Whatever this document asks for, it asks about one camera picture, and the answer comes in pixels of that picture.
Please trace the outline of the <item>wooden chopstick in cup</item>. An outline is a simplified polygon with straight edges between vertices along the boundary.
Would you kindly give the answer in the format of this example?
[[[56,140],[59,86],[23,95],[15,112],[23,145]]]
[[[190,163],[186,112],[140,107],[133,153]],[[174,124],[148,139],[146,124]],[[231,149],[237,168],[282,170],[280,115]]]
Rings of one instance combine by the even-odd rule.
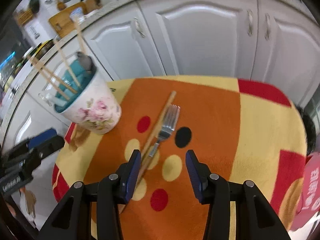
[[[64,54],[64,52],[62,51],[62,49],[60,48],[60,46],[59,46],[59,42],[54,38],[54,39],[53,39],[53,43],[55,44],[55,46],[56,46],[56,48],[57,48],[57,51],[60,53],[61,58],[62,58],[63,62],[65,63],[66,68],[67,68],[69,74],[71,75],[73,81],[74,81],[74,82],[76,83],[76,85],[80,88],[80,87],[81,87],[81,84],[80,84],[80,82],[78,81],[76,75],[74,74],[72,68],[71,68],[70,65],[68,64],[67,59],[66,59],[66,57],[65,57],[65,54]]]
[[[79,46],[80,46],[80,50],[83,54],[87,54],[86,48],[85,48],[85,43],[84,43],[84,39],[81,33],[81,28],[79,25],[79,18],[77,16],[74,17],[74,26],[77,32],[77,38],[78,38],[78,42],[79,42]]]

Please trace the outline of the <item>black trash bin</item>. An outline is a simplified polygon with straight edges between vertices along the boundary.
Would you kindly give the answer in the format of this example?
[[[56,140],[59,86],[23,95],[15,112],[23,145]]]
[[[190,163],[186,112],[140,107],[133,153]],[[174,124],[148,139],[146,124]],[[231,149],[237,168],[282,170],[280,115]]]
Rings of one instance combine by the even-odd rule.
[[[306,140],[307,140],[307,154],[310,155],[316,147],[316,128],[313,120],[311,119],[310,115],[304,111],[299,106],[296,106],[297,110],[299,111],[299,114],[303,120],[304,128],[306,131]]]

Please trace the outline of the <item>wooden cutting board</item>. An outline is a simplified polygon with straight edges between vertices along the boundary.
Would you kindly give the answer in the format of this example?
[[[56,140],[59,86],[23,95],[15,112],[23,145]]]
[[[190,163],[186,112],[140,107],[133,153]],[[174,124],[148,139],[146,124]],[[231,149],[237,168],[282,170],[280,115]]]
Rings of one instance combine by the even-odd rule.
[[[81,8],[84,13],[87,12],[85,3],[78,2],[70,7],[67,7],[66,9],[58,12],[56,15],[52,16],[48,20],[49,24],[56,31],[57,35],[59,35],[60,38],[65,37],[71,31],[73,31],[75,29],[74,23],[70,18],[70,14],[71,14],[71,12],[73,12],[77,8]]]

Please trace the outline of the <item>wooden spatula hanging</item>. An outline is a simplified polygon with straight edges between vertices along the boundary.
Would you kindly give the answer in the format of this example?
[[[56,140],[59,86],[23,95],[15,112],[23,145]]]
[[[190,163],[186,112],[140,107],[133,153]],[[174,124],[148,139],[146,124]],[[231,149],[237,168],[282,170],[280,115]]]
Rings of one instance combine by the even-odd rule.
[[[57,5],[58,11],[63,11],[67,8],[65,3],[63,3],[63,1],[61,0],[56,0],[56,5]]]

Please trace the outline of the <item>white seasoning bag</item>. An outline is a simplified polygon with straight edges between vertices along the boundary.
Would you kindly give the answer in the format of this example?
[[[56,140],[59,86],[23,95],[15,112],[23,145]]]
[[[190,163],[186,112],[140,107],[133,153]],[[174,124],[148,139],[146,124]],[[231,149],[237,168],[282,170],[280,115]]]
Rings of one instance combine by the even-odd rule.
[[[84,11],[82,9],[82,7],[77,7],[75,8],[71,13],[70,13],[70,19],[77,23],[77,24],[80,24],[82,23],[84,20],[85,20],[85,17],[84,17]]]

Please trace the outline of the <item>floral white utensil cup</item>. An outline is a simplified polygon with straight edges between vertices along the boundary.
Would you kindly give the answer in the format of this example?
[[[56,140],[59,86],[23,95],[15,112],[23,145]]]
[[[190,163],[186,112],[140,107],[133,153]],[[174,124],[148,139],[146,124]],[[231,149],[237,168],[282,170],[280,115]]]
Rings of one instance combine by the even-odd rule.
[[[121,107],[112,94],[112,90],[108,87],[101,71],[95,66],[94,62],[90,72],[84,70],[77,57],[70,67],[81,87],[79,88],[69,72],[65,71],[62,80],[77,92],[73,94],[69,89],[60,85],[59,88],[70,99],[67,101],[56,92],[55,97],[65,100],[67,103],[64,107],[54,105],[54,110],[89,131],[97,134],[109,132],[120,120]]]

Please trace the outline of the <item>white plastic spoon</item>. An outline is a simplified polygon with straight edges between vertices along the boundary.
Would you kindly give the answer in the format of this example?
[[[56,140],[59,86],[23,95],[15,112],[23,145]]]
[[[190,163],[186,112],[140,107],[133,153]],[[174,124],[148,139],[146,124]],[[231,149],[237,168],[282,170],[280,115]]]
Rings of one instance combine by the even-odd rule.
[[[39,93],[39,97],[46,101],[48,103],[48,105],[57,105],[57,106],[60,106],[60,107],[64,107],[67,103],[67,101],[65,100],[62,100],[60,98],[56,98],[55,96],[53,96],[52,94],[50,93],[46,93],[45,91],[42,91],[41,93]]]

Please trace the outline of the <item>white cabinet door right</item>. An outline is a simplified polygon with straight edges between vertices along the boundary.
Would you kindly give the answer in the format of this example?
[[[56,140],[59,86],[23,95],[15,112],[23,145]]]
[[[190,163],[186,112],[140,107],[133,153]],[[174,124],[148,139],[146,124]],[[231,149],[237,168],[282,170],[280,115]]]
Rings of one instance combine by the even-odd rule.
[[[258,0],[258,12],[251,78],[278,87],[305,107],[319,85],[319,27],[278,0]]]

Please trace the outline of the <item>dark wooden chopstick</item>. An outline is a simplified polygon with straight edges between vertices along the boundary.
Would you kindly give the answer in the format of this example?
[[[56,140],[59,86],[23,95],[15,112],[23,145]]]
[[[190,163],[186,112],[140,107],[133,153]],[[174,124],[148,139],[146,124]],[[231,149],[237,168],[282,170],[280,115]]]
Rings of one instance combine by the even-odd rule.
[[[137,183],[136,183],[136,187],[134,189],[134,192],[133,192],[133,196],[138,196],[139,195],[139,192],[142,191],[142,196],[144,196],[145,194],[145,188],[146,186],[144,186],[145,183],[143,183],[143,185],[141,186],[141,180],[143,180],[143,176],[144,176],[144,173],[146,172],[146,170],[148,169],[148,166],[150,165],[150,163],[152,162],[152,159],[153,157],[149,156],[149,153],[152,151],[153,149],[153,142],[155,142],[156,138],[157,138],[157,135],[159,134],[160,130],[161,130],[161,126],[163,124],[163,121],[164,121],[164,117],[165,117],[165,114],[168,110],[168,108],[170,107],[170,105],[172,104],[175,96],[176,96],[177,92],[176,91],[172,91],[158,117],[158,120],[157,122],[155,123],[143,149],[142,149],[142,161],[141,161],[141,167],[140,167],[140,170],[139,170],[139,174],[138,174],[138,177],[137,177]]]

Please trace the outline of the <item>orange yellow patterned tablecloth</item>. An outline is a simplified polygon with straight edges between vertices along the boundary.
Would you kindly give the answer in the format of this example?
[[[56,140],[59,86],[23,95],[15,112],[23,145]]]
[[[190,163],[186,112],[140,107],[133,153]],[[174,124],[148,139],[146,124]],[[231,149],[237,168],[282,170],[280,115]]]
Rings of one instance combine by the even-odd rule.
[[[293,102],[276,87],[229,77],[165,76],[112,81],[123,110],[105,135],[74,127],[57,156],[53,194],[76,181],[101,181],[141,150],[171,92],[180,106],[176,130],[161,143],[120,215],[125,239],[201,239],[208,206],[195,198],[185,154],[225,180],[252,180],[291,228],[303,187],[306,135]]]

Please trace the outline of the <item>light wooden chopstick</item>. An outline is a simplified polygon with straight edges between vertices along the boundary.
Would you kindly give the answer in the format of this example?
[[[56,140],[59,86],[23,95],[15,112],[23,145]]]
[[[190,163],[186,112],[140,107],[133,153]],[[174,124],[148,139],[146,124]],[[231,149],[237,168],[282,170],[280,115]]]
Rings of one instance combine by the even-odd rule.
[[[52,85],[52,87],[67,101],[70,99],[70,97],[62,91],[53,81],[52,81],[52,75],[46,75],[45,74],[45,67],[41,65],[40,61],[36,61],[36,58],[31,57],[27,55],[27,59],[32,63],[33,67],[38,70],[38,72],[46,79],[48,83]]]
[[[74,88],[72,88],[70,85],[65,83],[60,77],[58,77],[53,72],[51,72],[48,68],[46,68],[45,65],[41,61],[39,61],[36,57],[30,58],[30,60],[32,61],[33,66],[37,68],[41,74],[44,72],[47,72],[49,74],[50,76],[48,78],[49,82],[51,81],[52,78],[54,78],[59,84],[69,89],[73,94],[77,92]]]

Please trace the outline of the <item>white cabinet door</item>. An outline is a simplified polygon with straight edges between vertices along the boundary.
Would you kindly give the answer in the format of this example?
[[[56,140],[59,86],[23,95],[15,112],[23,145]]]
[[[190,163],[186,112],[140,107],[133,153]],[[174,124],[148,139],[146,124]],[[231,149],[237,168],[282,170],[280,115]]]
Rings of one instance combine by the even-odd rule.
[[[319,27],[278,0],[258,0],[258,12],[251,78],[278,87],[305,107],[319,85]]]
[[[257,0],[139,0],[168,75],[249,79],[257,45]]]

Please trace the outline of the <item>silver metal fork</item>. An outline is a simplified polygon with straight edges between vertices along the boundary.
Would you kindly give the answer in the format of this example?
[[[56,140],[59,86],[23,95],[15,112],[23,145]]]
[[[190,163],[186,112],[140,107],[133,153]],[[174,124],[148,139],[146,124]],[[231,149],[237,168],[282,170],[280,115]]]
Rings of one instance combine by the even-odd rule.
[[[161,129],[157,135],[156,142],[152,147],[149,157],[153,157],[161,142],[167,140],[175,131],[177,121],[180,115],[180,106],[170,105],[162,121]]]

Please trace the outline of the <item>silver metal spoon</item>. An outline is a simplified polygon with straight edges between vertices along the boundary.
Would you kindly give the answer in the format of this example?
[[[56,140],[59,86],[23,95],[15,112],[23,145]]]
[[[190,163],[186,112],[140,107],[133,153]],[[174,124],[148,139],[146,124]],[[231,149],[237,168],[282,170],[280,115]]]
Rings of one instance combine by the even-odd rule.
[[[88,55],[84,54],[81,51],[77,51],[76,56],[77,56],[78,62],[82,66],[82,68],[84,68],[84,70],[90,72],[93,68],[92,59]]]

